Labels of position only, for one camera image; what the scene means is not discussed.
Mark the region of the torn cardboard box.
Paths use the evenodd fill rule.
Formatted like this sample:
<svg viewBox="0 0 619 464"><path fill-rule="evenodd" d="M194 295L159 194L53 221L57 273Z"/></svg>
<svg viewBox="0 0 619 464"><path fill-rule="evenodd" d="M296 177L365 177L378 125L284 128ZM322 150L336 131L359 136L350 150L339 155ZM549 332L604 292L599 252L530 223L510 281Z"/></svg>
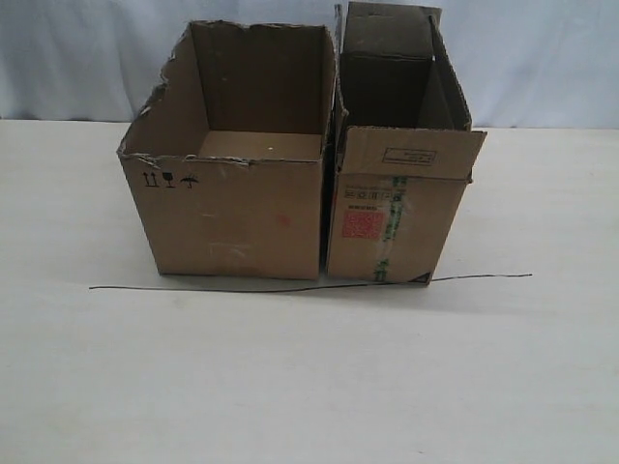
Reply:
<svg viewBox="0 0 619 464"><path fill-rule="evenodd" d="M336 76L324 25L187 25L117 150L161 274L318 277Z"/></svg>

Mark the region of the tall taped cardboard box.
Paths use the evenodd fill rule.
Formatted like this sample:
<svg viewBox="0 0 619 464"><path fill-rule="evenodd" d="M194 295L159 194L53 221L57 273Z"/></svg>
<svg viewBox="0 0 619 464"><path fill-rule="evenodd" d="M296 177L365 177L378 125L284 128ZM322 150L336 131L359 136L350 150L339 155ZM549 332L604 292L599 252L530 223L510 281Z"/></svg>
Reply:
<svg viewBox="0 0 619 464"><path fill-rule="evenodd" d="M440 9L351 1L339 36L326 271L429 284L486 133L475 130Z"/></svg>

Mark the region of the thin black line marker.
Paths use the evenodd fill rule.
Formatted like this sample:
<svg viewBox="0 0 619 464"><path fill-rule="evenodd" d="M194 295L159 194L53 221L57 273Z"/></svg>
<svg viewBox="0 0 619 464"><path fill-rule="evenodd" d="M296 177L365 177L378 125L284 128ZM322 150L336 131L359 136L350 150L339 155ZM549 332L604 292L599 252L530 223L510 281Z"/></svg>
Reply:
<svg viewBox="0 0 619 464"><path fill-rule="evenodd" d="M296 286L287 288L215 288L215 287L155 287L155 286L127 286L127 285L92 285L89 291L163 291L163 292L206 292L206 293L230 293L230 294L292 294L306 293L322 290L343 290L353 288L372 288L389 286L428 286L433 282L449 282L471 279L490 279L490 278L530 278L533 273L524 274L475 274L475 275L449 275L430 278L426 275L426 280L421 277L405 282L372 281L359 283L339 283L339 284L313 284L306 286Z"/></svg>

